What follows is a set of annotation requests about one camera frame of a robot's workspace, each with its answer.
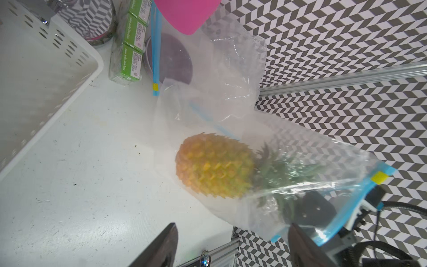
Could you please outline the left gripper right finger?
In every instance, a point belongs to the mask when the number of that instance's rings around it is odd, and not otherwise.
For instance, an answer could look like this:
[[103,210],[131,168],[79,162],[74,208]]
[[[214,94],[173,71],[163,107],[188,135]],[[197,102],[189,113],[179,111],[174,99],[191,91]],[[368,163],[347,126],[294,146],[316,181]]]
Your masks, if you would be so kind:
[[294,267],[336,267],[336,264],[296,223],[292,223],[289,228],[288,247]]

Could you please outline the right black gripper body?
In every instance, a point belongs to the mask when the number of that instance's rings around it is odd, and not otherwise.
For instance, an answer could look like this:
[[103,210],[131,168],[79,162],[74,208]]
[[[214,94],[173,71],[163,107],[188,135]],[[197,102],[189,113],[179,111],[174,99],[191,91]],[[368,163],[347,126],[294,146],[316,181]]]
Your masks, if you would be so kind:
[[336,209],[317,191],[308,191],[294,201],[293,222],[306,227],[325,228],[336,216]]

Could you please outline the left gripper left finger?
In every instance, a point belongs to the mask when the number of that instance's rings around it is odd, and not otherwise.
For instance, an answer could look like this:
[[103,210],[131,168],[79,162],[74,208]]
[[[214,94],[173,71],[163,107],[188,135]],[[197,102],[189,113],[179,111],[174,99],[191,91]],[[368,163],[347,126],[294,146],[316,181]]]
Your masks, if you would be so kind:
[[177,226],[172,222],[164,228],[129,267],[172,267],[178,241]]

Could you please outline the zip-top bag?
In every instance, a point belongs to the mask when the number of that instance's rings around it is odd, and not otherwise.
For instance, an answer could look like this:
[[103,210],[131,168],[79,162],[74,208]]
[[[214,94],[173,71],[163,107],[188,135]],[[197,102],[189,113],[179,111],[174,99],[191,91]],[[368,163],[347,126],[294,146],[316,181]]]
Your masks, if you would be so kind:
[[374,154],[255,110],[248,87],[166,79],[157,99],[155,168],[218,218],[259,237],[292,224],[316,245],[350,229],[395,169]]
[[152,74],[153,74],[153,95],[159,95],[160,83],[160,56],[161,56],[161,33],[162,33],[162,14],[159,11],[155,1],[152,1],[151,7],[151,50],[152,50]]
[[162,33],[181,41],[193,65],[189,85],[167,78],[161,83],[164,118],[221,123],[253,110],[267,49],[265,41],[249,33],[234,14],[220,6],[192,35],[180,33],[167,21]]

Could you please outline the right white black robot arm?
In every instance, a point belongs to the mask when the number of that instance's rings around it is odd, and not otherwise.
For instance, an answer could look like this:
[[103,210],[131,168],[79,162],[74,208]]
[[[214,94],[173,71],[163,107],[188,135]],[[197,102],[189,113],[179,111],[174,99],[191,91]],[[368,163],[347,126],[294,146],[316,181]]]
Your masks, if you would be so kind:
[[381,216],[384,209],[397,208],[426,216],[425,208],[398,201],[383,201],[385,190],[377,185],[361,202],[350,228],[342,227],[323,245],[311,239],[318,226],[325,226],[336,215],[336,210],[317,191],[309,191],[294,204],[288,242],[291,261],[295,267],[418,267],[420,264],[403,250],[373,237],[357,243],[354,233],[366,223],[365,217],[375,212]]

